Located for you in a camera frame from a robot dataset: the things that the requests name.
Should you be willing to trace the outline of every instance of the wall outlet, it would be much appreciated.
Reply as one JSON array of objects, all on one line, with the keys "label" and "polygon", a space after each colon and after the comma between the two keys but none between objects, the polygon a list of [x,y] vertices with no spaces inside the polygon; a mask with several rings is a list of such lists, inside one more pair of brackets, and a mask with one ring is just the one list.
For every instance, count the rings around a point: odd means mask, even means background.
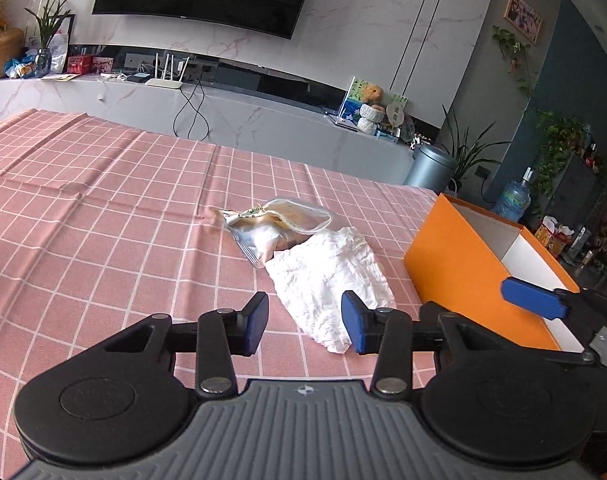
[{"label": "wall outlet", "polygon": [[215,75],[216,64],[191,60],[188,62],[183,80],[185,82],[194,82],[201,79],[202,83],[212,83],[215,81]]},{"label": "wall outlet", "polygon": [[126,60],[124,61],[125,68],[139,68],[139,58],[137,54],[126,54]]},{"label": "wall outlet", "polygon": [[141,63],[146,63],[148,65],[152,65],[154,66],[154,56],[145,56],[144,54],[140,54],[139,56],[137,56],[138,58],[138,67]]},{"label": "wall outlet", "polygon": [[486,180],[490,176],[490,170],[488,168],[484,168],[482,165],[478,165],[477,169],[474,170],[474,174]]}]

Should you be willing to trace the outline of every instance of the gray trash can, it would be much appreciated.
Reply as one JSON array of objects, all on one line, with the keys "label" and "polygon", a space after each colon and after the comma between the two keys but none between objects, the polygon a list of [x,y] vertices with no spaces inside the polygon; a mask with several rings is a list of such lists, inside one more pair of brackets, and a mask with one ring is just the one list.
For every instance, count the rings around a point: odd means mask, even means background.
[{"label": "gray trash can", "polygon": [[414,162],[406,177],[406,186],[425,187],[435,193],[441,193],[448,186],[448,182],[455,174],[457,161],[430,144],[421,144],[412,152]]}]

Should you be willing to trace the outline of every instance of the orange box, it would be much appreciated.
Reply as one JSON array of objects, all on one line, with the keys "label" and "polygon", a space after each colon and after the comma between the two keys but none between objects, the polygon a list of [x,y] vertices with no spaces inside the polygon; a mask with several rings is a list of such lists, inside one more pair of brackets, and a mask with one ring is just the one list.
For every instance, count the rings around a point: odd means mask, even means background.
[{"label": "orange box", "polygon": [[435,301],[521,346],[583,351],[560,319],[501,296],[508,276],[548,290],[579,287],[523,226],[440,195],[403,259],[421,301]]}]

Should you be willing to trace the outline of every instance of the potted plant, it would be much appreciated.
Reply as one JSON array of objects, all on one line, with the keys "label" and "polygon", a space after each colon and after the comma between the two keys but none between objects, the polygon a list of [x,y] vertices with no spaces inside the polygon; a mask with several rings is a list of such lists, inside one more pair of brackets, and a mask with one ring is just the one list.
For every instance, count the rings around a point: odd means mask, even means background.
[{"label": "potted plant", "polygon": [[456,196],[456,193],[461,189],[461,179],[468,172],[468,170],[474,168],[474,166],[481,164],[482,162],[486,162],[488,164],[499,164],[498,160],[482,157],[481,154],[484,152],[484,150],[486,150],[486,148],[490,148],[490,146],[510,144],[511,141],[501,140],[500,142],[489,142],[486,144],[481,143],[483,136],[487,134],[497,122],[493,121],[490,126],[488,126],[477,136],[477,139],[472,143],[472,145],[469,145],[469,140],[472,140],[470,139],[470,127],[466,128],[464,133],[461,133],[459,130],[459,122],[457,121],[457,116],[455,114],[455,109],[451,108],[453,121],[455,123],[455,127],[453,128],[449,113],[445,110],[443,105],[442,108],[443,113],[445,114],[445,123],[448,127],[448,132],[450,133],[450,138],[452,140],[452,149],[449,150],[448,147],[443,147],[457,161],[455,174],[453,174],[450,181],[451,183],[448,185],[448,189],[454,192]]},{"label": "potted plant", "polygon": [[580,152],[585,143],[586,125],[576,117],[567,117],[552,110],[536,110],[536,115],[536,128],[542,136],[537,176],[531,190],[533,199],[540,194],[551,199],[555,177],[566,167],[572,152]]},{"label": "potted plant", "polygon": [[499,45],[501,57],[510,62],[510,67],[507,70],[508,73],[525,73],[525,77],[521,76],[517,79],[517,88],[523,95],[530,99],[535,90],[533,78],[530,74],[530,67],[528,66],[528,51],[530,50],[531,45],[517,41],[517,37],[514,33],[505,28],[499,28],[497,25],[493,25],[492,30],[492,39]]},{"label": "potted plant", "polygon": [[71,14],[70,9],[63,11],[64,5],[68,0],[46,0],[41,16],[30,9],[26,9],[37,20],[39,25],[39,39],[41,48],[35,57],[35,76],[43,77],[50,73],[50,67],[53,62],[53,54],[50,52],[50,42],[53,36],[61,27],[62,22]]}]

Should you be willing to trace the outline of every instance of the stuffed teddy bear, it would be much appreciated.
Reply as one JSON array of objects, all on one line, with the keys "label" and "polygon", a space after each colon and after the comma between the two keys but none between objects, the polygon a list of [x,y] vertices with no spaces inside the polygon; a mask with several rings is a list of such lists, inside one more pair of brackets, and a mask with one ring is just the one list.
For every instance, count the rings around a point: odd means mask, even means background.
[{"label": "stuffed teddy bear", "polygon": [[383,97],[383,88],[377,85],[366,85],[361,94],[361,118],[357,122],[357,128],[368,135],[375,135],[377,123],[385,116],[385,108],[379,105]]},{"label": "stuffed teddy bear", "polygon": [[383,97],[383,88],[379,85],[366,85],[361,94],[361,102],[367,105],[379,104]]}]

